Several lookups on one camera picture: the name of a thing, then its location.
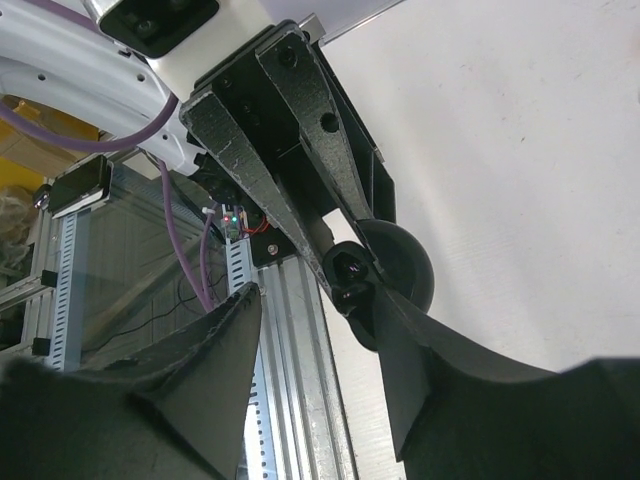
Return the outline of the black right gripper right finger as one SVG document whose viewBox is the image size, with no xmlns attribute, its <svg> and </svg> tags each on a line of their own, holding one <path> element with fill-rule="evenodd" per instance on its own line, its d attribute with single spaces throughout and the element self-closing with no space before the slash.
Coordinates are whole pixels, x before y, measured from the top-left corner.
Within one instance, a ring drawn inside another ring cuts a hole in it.
<svg viewBox="0 0 640 480">
<path fill-rule="evenodd" d="M 491 351 L 378 287 L 395 453 L 410 479 L 635 479 L 639 362 L 554 373 Z"/>
</svg>

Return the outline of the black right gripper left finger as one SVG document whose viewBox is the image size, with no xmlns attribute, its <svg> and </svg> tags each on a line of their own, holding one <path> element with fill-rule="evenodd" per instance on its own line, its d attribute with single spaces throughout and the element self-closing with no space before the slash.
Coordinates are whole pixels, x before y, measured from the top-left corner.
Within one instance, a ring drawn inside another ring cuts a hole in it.
<svg viewBox="0 0 640 480">
<path fill-rule="evenodd" d="M 214 311 L 99 370 L 1 372 L 5 479 L 232 479 L 261 329 L 247 283 Z"/>
</svg>

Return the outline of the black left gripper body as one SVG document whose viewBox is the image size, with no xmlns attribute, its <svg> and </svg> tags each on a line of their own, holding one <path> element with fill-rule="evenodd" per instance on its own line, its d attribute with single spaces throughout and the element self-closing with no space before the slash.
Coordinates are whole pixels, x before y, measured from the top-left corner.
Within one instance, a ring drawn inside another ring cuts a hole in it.
<svg viewBox="0 0 640 480">
<path fill-rule="evenodd" d="M 328 213 L 350 224 L 396 219 L 380 150 L 319 44 L 292 20 L 195 82 L 192 137 L 314 270 L 334 244 Z"/>
</svg>

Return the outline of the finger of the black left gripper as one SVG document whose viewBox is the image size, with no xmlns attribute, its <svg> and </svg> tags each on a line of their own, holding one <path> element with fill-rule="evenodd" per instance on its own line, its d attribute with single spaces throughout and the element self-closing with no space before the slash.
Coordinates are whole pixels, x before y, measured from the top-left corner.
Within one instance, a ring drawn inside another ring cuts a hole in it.
<svg viewBox="0 0 640 480">
<path fill-rule="evenodd" d="M 213 92 L 193 95 L 181 107 L 180 120 L 268 219 L 291 241 L 320 287 L 329 292 L 322 260 L 333 235 L 302 192 L 273 178 L 253 144 Z"/>
<path fill-rule="evenodd" d="M 299 189 L 321 217 L 327 199 L 352 228 L 373 218 L 376 148 L 319 49 L 302 33 L 274 33 L 255 56 L 293 130 L 292 158 L 273 178 Z"/>
</svg>

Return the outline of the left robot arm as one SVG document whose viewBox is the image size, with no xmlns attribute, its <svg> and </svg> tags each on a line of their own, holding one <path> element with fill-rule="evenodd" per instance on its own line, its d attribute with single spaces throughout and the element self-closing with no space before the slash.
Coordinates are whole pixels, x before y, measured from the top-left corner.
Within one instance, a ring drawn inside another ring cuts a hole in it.
<svg viewBox="0 0 640 480">
<path fill-rule="evenodd" d="M 5 1 L 1 90 L 108 134 L 56 134 L 8 109 L 31 138 L 85 153 L 139 147 L 246 212 L 255 259 L 300 255 L 320 285 L 325 217 L 358 238 L 396 218 L 394 184 L 322 47 L 379 1 Z"/>
</svg>

